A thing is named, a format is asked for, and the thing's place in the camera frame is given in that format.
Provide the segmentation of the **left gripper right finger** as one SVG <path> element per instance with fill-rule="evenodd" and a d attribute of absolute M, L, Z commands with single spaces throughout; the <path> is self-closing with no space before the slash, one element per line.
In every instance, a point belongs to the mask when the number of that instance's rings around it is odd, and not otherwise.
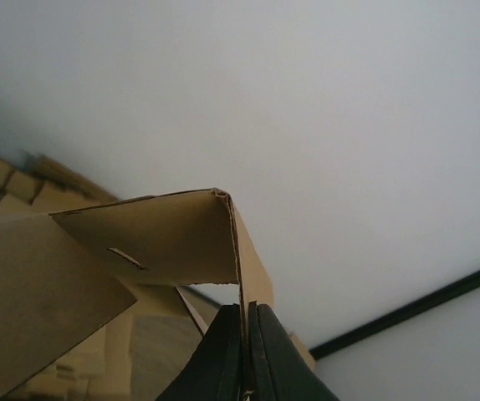
<path fill-rule="evenodd" d="M 337 399 L 310 370 L 268 304 L 249 303 L 248 325 L 252 400 Z"/>

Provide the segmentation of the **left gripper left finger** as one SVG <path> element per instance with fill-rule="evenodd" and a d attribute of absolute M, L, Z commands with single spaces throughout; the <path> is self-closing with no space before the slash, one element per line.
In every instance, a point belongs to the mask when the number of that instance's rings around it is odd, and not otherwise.
<path fill-rule="evenodd" d="M 239 400 L 242 377 L 240 307 L 224 305 L 161 401 Z"/>

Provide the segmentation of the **cardboard box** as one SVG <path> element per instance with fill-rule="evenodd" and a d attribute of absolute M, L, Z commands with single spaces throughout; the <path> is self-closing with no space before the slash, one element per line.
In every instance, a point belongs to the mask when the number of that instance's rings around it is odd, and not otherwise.
<path fill-rule="evenodd" d="M 136 299 L 130 284 L 236 284 L 242 308 L 273 284 L 219 189 L 84 209 L 0 215 L 0 397 Z"/>

